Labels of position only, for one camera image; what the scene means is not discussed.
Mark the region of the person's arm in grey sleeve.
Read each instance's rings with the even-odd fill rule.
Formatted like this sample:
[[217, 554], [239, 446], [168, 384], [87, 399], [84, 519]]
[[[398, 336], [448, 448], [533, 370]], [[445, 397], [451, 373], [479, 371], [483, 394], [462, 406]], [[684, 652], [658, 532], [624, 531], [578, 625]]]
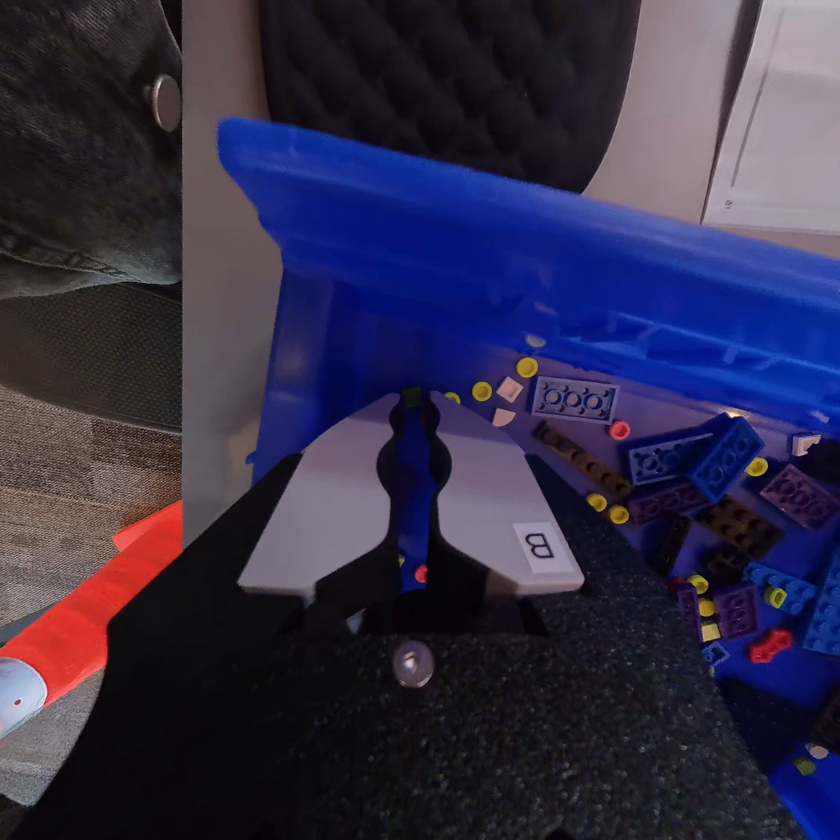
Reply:
[[167, 3], [1, 3], [1, 296], [182, 280]]

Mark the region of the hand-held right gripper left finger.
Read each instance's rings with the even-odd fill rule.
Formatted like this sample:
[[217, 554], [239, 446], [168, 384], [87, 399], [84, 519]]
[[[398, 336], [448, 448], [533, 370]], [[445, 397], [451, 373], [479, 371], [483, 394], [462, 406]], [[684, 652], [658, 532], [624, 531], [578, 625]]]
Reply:
[[238, 578], [242, 590], [314, 596], [317, 583], [385, 539], [391, 500], [376, 465], [400, 399], [384, 395], [303, 450]]

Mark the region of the black quilted chair cushion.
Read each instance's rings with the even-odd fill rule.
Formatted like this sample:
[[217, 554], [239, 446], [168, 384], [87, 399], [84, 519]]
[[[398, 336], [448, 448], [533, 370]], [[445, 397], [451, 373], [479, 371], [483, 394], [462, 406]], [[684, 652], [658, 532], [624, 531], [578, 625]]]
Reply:
[[639, 1], [264, 1], [272, 121], [582, 194]]

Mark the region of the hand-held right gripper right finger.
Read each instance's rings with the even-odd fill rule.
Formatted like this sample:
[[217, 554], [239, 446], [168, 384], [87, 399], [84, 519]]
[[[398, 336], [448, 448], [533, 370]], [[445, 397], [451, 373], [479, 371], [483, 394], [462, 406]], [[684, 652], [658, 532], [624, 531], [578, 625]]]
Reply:
[[502, 429], [430, 392], [449, 458], [437, 496], [443, 541], [488, 572], [489, 596], [580, 590], [585, 577], [524, 451]]

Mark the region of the pile of toy bricks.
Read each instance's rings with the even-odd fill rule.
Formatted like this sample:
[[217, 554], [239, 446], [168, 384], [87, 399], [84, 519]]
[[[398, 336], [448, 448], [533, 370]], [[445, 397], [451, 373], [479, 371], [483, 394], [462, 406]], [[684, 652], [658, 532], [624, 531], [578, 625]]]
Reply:
[[653, 398], [620, 396], [601, 376], [561, 373], [550, 362], [452, 340], [441, 331], [397, 330], [379, 376], [423, 389], [406, 444], [431, 477], [412, 493], [428, 502], [435, 632], [500, 634], [513, 618], [545, 634], [534, 595], [489, 596], [488, 572], [451, 549], [438, 530], [438, 493], [449, 458], [436, 439], [441, 392], [502, 428], [524, 451], [585, 581], [556, 595], [556, 632], [575, 659], [606, 651], [612, 632], [650, 652], [627, 665], [652, 684], [689, 665], [716, 680], [740, 737], [781, 787], [814, 788], [838, 800], [838, 441], [776, 458], [743, 416], [720, 413], [673, 427], [679, 412]]

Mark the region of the blue plastic bin with bricks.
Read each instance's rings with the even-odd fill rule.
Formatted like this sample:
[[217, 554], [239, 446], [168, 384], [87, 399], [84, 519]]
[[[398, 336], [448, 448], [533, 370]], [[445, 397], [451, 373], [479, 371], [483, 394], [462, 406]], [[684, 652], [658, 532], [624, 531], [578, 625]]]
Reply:
[[[217, 148], [284, 268], [253, 482], [399, 390], [379, 376], [397, 330], [601, 376], [674, 406], [666, 426], [745, 417], [779, 459], [795, 434], [798, 456], [838, 441], [836, 261], [279, 123], [223, 121]], [[419, 564], [411, 430], [397, 508]], [[809, 838], [838, 838], [820, 780], [771, 783]]]

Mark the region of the black mesh chair seat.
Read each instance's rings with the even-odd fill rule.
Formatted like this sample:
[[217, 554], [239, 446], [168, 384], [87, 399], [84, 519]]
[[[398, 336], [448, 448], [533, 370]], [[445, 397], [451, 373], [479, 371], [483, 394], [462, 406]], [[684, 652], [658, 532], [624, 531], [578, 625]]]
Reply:
[[53, 406], [180, 434], [182, 286], [2, 300], [1, 383]]

